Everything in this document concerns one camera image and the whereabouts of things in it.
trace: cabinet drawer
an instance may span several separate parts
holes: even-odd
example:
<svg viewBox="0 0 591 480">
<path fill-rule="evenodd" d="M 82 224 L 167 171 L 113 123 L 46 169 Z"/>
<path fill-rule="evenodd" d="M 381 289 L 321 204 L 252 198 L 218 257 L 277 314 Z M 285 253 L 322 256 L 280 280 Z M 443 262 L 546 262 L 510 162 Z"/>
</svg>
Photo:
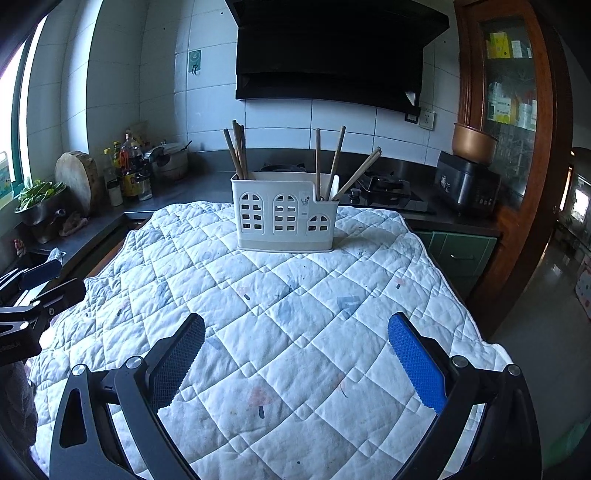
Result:
<svg viewBox="0 0 591 480">
<path fill-rule="evenodd" d="M 437 262 L 449 277 L 479 277 L 495 243 L 496 239 L 486 236 L 448 233 Z"/>
</svg>

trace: stove knob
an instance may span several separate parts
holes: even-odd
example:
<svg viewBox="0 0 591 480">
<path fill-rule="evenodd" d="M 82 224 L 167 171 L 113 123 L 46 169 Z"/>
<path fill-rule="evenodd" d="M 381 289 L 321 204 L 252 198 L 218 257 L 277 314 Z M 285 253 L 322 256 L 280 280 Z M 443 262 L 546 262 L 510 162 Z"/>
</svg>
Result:
<svg viewBox="0 0 591 480">
<path fill-rule="evenodd" d="M 349 192 L 349 201 L 354 204 L 357 205 L 360 201 L 359 195 L 361 194 L 361 190 L 359 189 L 351 189 L 351 191 Z"/>
</svg>

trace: chopstick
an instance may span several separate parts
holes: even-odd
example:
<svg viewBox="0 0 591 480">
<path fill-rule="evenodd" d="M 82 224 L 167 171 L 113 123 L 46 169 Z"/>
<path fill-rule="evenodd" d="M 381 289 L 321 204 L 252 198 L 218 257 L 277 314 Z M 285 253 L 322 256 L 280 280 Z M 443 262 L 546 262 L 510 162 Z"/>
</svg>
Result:
<svg viewBox="0 0 591 480">
<path fill-rule="evenodd" d="M 241 131 L 240 145 L 242 147 L 242 172 L 244 173 L 245 179 L 248 180 L 248 162 L 246 161 L 246 131 L 244 125 L 239 125 Z"/>
<path fill-rule="evenodd" d="M 345 139 L 345 130 L 347 130 L 347 129 L 343 125 L 340 128 L 339 143 L 337 144 L 337 147 L 336 147 L 336 150 L 335 150 L 335 157 L 333 158 L 333 164 L 332 164 L 332 167 L 330 169 L 329 184 L 326 186 L 326 194 L 324 195 L 324 198 L 327 201 L 328 201 L 328 199 L 330 197 L 330 191 L 332 190 L 332 183 L 335 180 L 336 169 L 337 169 L 337 166 L 339 165 L 339 156 L 340 156 L 341 148 L 343 148 L 343 140 Z"/>
<path fill-rule="evenodd" d="M 347 183 L 345 183 L 345 185 L 343 186 L 343 188 L 341 188 L 331 199 L 331 202 L 334 202 L 335 200 L 338 200 L 339 197 L 344 194 L 347 190 L 349 190 L 351 188 L 351 185 L 353 185 L 353 183 L 355 183 L 357 181 L 357 179 L 363 175 L 365 173 L 365 171 L 371 167 L 371 165 L 374 164 L 374 162 L 382 155 L 382 149 L 381 148 L 376 148 L 372 154 L 367 158 L 367 160 L 365 160 L 361 166 L 357 169 L 357 171 L 355 173 L 353 173 L 353 176 L 349 179 L 349 181 Z"/>
<path fill-rule="evenodd" d="M 236 150 L 234 149 L 234 144 L 232 143 L 232 137 L 230 137 L 229 130 L 225 128 L 223 134 L 224 137 L 226 137 L 226 143 L 228 144 L 228 150 L 230 151 L 230 156 L 232 157 L 232 162 L 234 163 L 234 168 L 236 169 L 236 175 L 238 176 L 238 180 L 244 180 L 242 167 L 240 166 L 240 162 L 236 158 Z"/>
<path fill-rule="evenodd" d="M 320 128 L 316 129 L 316 182 L 314 184 L 316 191 L 316 201 L 322 201 L 320 196 Z"/>
</svg>

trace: cloth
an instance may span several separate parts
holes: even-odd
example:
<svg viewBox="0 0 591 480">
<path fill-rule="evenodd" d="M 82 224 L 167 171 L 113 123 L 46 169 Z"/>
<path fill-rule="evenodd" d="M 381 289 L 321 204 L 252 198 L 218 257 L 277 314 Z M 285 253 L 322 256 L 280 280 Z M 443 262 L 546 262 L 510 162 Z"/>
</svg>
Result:
<svg viewBox="0 0 591 480">
<path fill-rule="evenodd" d="M 395 312 L 477 368 L 510 362 L 482 340 L 397 212 L 340 207 L 328 253 L 241 251 L 237 241 L 231 204 L 171 205 L 85 281 L 85 300 L 52 325 L 31 368 L 32 453 L 44 470 L 70 369 L 145 355 L 190 312 L 204 318 L 206 341 L 158 415 L 208 480 L 391 480 L 435 415 L 388 342 Z M 134 471 L 149 478 L 120 408 L 112 411 Z M 481 414 L 473 409 L 447 473 L 460 468 Z"/>
</svg>

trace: wooden cutting board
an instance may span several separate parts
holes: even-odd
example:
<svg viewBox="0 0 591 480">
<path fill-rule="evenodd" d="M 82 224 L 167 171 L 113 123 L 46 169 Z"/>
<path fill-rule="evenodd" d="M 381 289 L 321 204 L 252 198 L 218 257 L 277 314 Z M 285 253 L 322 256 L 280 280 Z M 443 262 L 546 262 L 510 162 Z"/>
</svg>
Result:
<svg viewBox="0 0 591 480">
<path fill-rule="evenodd" d="M 56 181 L 70 187 L 82 215 L 97 211 L 103 199 L 103 184 L 94 158 L 80 151 L 66 152 L 57 160 L 55 174 Z"/>
</svg>

